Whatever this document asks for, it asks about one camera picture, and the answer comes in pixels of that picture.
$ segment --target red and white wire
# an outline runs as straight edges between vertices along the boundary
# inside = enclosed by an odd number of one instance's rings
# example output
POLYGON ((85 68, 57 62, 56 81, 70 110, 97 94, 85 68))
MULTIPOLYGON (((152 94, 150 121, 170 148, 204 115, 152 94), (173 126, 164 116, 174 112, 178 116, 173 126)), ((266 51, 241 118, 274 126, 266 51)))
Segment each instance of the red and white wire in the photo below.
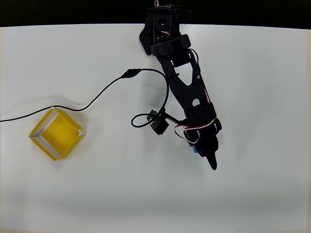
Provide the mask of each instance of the red and white wire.
POLYGON ((205 92, 205 96, 206 96, 206 100, 207 100, 207 102, 208 102, 208 103, 210 103, 210 101, 209 101, 209 97, 208 97, 207 92, 206 92, 206 90, 205 90, 205 89, 204 89, 204 92, 205 92))
POLYGON ((197 142, 199 141, 200 136, 199 136, 199 138, 198 138, 195 142, 191 142, 191 141, 189 141, 189 140, 187 139, 187 137, 186 137, 186 131, 187 131, 187 130, 197 130, 197 129, 201 129, 201 128, 207 127, 207 126, 211 125, 214 121, 215 121, 215 119, 213 119, 209 124, 206 124, 206 125, 203 125, 203 126, 199 126, 199 127, 188 127, 187 125, 176 125, 175 128, 174 128, 174 133, 175 133, 178 137, 185 139, 187 142, 190 142, 190 143, 192 143, 192 144, 195 144, 195 143, 197 143, 197 142), (178 127, 184 127, 183 132, 184 132, 184 136, 185 136, 185 137, 180 136, 179 133, 176 132, 176 129, 177 129, 178 127))
POLYGON ((182 127, 186 127, 186 125, 176 125, 175 128, 174 128, 174 132, 175 132, 175 134, 176 134, 178 137, 183 138, 183 139, 185 139, 187 142, 190 142, 190 143, 192 143, 192 144, 195 144, 195 143, 197 143, 197 142, 199 141, 200 137, 199 137, 195 142, 189 141, 189 140, 187 139, 186 135, 185 135, 185 128, 184 128, 184 131, 183 131, 185 137, 180 136, 179 133, 176 132, 176 128, 181 127, 181 126, 182 126, 182 127))
POLYGON ((169 34, 168 32, 165 31, 161 31, 162 34, 168 35, 169 37, 171 37, 171 34, 169 34))

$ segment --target yellow box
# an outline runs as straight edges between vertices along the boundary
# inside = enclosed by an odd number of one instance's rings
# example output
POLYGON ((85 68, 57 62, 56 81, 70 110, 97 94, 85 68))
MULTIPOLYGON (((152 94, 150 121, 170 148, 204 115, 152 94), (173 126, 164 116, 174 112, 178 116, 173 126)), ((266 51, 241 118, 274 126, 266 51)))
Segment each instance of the yellow box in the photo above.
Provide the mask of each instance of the yellow box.
POLYGON ((30 139, 53 161, 68 156, 86 130, 63 110, 51 108, 30 132, 30 139))

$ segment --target yellow panel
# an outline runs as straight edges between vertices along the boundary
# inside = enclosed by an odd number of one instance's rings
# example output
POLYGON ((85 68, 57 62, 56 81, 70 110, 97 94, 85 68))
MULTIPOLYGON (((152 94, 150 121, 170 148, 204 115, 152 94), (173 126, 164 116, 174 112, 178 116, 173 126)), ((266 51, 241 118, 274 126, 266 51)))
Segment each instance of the yellow panel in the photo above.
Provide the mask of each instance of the yellow panel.
POLYGON ((48 153, 47 150, 45 150, 36 140, 31 139, 41 150, 43 150, 44 153, 47 154, 47 156, 49 156, 53 161, 56 161, 56 159, 50 154, 48 153))
POLYGON ((60 156, 59 160, 65 159, 68 154, 72 151, 72 149, 80 142, 80 140, 84 137, 85 135, 79 136, 76 138, 76 140, 70 145, 70 147, 64 152, 62 156, 60 156))
POLYGON ((30 135, 32 135, 37 129, 39 126, 41 126, 41 123, 45 120, 45 118, 47 117, 47 115, 53 111, 52 109, 50 109, 43 117, 42 119, 38 122, 38 124, 34 127, 34 129, 30 132, 30 135))
POLYGON ((61 155, 78 136, 79 131, 62 115, 58 115, 42 134, 42 137, 61 155))
POLYGON ((67 115, 63 110, 55 108, 55 111, 58 114, 62 115, 68 122, 70 122, 76 129, 81 130, 83 129, 77 122, 75 122, 71 117, 67 115))

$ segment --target black cable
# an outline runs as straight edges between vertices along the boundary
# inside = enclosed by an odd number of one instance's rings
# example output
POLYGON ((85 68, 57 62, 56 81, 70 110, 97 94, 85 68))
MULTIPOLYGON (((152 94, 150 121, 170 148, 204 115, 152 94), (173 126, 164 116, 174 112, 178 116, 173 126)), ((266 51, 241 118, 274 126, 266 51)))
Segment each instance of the black cable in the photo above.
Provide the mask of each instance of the black cable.
POLYGON ((140 117, 140 116, 150 116, 150 114, 138 114, 138 115, 136 115, 136 116, 134 116, 134 117, 132 118, 131 124, 132 124, 133 127, 135 127, 135 128, 144 127, 144 126, 150 124, 151 122, 153 122, 153 121, 160 115, 161 110, 165 107, 165 104, 166 104, 167 99, 168 99, 168 96, 169 96, 169 83, 168 83, 168 81, 167 81, 165 75, 164 75, 162 72, 160 72, 160 71, 158 71, 158 70, 156 70, 156 69, 148 69, 148 68, 145 68, 145 69, 129 69, 129 70, 127 70, 121 77, 115 79, 115 80, 112 81, 110 84, 108 84, 108 85, 107 85, 107 86, 106 86, 106 87, 105 87, 105 88, 104 88, 104 89, 103 89, 103 90, 102 90, 102 91, 101 91, 101 92, 86 106, 86 107, 84 107, 84 108, 81 108, 81 109, 73 109, 73 108, 68 108, 68 107, 66 107, 66 106, 62 106, 62 105, 52 105, 52 106, 42 108, 42 109, 40 109, 40 110, 37 110, 37 111, 35 111, 35 112, 33 112, 33 113, 30 113, 30 114, 27 114, 27 115, 24 115, 24 116, 19 116, 19 117, 12 118, 12 119, 0 120, 0 122, 13 121, 13 120, 18 120, 18 119, 22 119, 22 118, 25 118, 25 117, 29 117, 29 116, 31 116, 31 115, 34 115, 34 114, 36 114, 36 113, 42 112, 42 111, 47 110, 47 109, 50 109, 50 108, 52 108, 52 107, 64 108, 64 109, 68 109, 68 110, 74 111, 74 112, 83 111, 83 110, 87 109, 87 108, 88 108, 88 107, 89 107, 89 106, 90 106, 90 105, 91 105, 91 104, 92 104, 92 103, 93 103, 93 102, 108 88, 108 87, 110 87, 113 83, 115 83, 116 81, 118 81, 118 80, 120 80, 120 79, 132 78, 132 77, 138 75, 138 74, 139 74, 141 71, 143 71, 143 70, 145 70, 145 71, 153 71, 153 72, 156 72, 156 73, 161 74, 161 75, 164 77, 165 81, 166 81, 166 87, 167 87, 166 96, 165 96, 165 100, 164 100, 164 102, 163 102, 163 105, 162 105, 162 107, 160 108, 159 112, 158 112, 155 116, 152 115, 153 118, 152 118, 151 120, 149 120, 147 123, 142 124, 142 125, 135 125, 135 124, 133 123, 133 121, 134 121, 137 117, 140 117))
POLYGON ((159 112, 154 116, 152 114, 149 114, 149 113, 141 113, 141 114, 137 114, 136 116, 134 116, 131 120, 131 125, 135 128, 141 128, 141 127, 144 127, 146 125, 149 125, 151 122, 153 122, 160 114, 161 114, 161 111, 164 109, 165 105, 166 105, 166 102, 167 102, 167 99, 169 97, 169 92, 170 92, 170 88, 169 88, 169 82, 165 76, 165 74, 163 74, 162 72, 156 70, 156 69, 141 69, 141 70, 146 70, 146 71, 153 71, 153 72, 156 72, 158 74, 161 74, 165 81, 166 81, 166 96, 165 96, 165 99, 164 99, 164 102, 162 104, 162 107, 160 108, 159 112), (151 118, 151 120, 149 120, 148 122, 142 124, 142 125, 135 125, 133 122, 134 120, 137 118, 137 117, 141 117, 141 116, 152 116, 153 118, 151 118))
POLYGON ((24 115, 24 116, 20 116, 20 117, 16 117, 16 118, 12 118, 12 119, 6 119, 6 120, 0 120, 0 122, 5 122, 5 121, 12 121, 12 120, 18 120, 18 119, 22 119, 22 118, 25 118, 25 117, 29 117, 31 115, 34 115, 36 113, 39 113, 39 112, 42 112, 44 110, 47 110, 49 108, 52 108, 52 107, 56 107, 56 108, 65 108, 65 109, 68 109, 68 110, 71 110, 71 111, 74 111, 74 112, 80 112, 80 111, 83 111, 85 109, 87 109, 108 87, 110 87, 113 83, 115 83, 116 81, 118 81, 119 79, 122 79, 123 77, 119 77, 117 79, 115 79, 114 81, 112 81, 110 84, 108 84, 86 107, 84 108, 81 108, 81 109, 73 109, 73 108, 68 108, 66 106, 62 106, 62 105, 52 105, 52 106, 49 106, 49 107, 46 107, 46 108, 42 108, 38 111, 35 111, 33 113, 30 113, 30 114, 27 114, 27 115, 24 115))

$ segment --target black background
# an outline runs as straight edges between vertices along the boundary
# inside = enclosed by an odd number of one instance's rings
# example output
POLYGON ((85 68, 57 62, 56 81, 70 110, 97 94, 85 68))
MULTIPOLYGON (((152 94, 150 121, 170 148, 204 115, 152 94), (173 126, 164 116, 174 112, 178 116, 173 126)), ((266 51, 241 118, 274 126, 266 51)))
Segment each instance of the black background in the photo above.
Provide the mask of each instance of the black background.
MULTIPOLYGON (((250 25, 311 29, 311 0, 171 0, 160 5, 184 5, 192 13, 183 23, 250 25)), ((85 24, 144 23, 153 0, 72 1, 0 0, 0 27, 85 24)))

